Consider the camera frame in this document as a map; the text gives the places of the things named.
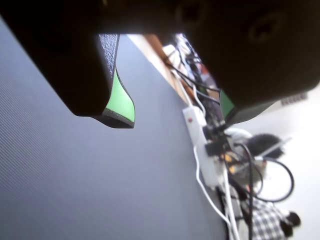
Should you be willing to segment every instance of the gray surface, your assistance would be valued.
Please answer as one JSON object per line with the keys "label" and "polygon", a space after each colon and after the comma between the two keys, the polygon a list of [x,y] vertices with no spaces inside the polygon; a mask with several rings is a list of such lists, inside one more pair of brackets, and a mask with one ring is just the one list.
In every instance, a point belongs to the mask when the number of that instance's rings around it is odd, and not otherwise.
{"label": "gray surface", "polygon": [[134,129],[72,115],[0,21],[0,239],[224,239],[195,180],[184,103],[126,36]]}

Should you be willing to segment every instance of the white wall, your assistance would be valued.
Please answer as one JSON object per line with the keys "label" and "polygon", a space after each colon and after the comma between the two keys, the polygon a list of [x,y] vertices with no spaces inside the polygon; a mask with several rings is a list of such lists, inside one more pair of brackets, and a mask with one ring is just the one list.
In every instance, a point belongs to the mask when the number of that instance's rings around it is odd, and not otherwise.
{"label": "white wall", "polygon": [[[285,145],[285,156],[280,160],[293,173],[295,189],[289,199],[277,206],[295,211],[301,218],[302,225],[294,230],[291,239],[315,239],[319,232],[320,216],[320,86],[308,93],[307,100],[273,109],[236,126],[253,134],[272,133],[281,138],[293,137]],[[271,182],[273,189],[279,189],[279,182]],[[267,187],[263,195],[272,196],[272,189]]]}

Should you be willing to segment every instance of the white power strip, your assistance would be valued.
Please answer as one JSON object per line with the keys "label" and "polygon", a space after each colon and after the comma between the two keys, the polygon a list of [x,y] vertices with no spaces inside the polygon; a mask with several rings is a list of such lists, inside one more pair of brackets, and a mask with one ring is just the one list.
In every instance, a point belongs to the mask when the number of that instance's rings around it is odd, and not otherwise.
{"label": "white power strip", "polygon": [[199,107],[189,106],[182,110],[186,126],[188,128],[192,144],[197,146],[196,151],[199,158],[200,170],[205,185],[215,189],[223,184],[223,164],[217,156],[208,156],[205,145],[208,143],[203,127],[207,125],[206,119]]}

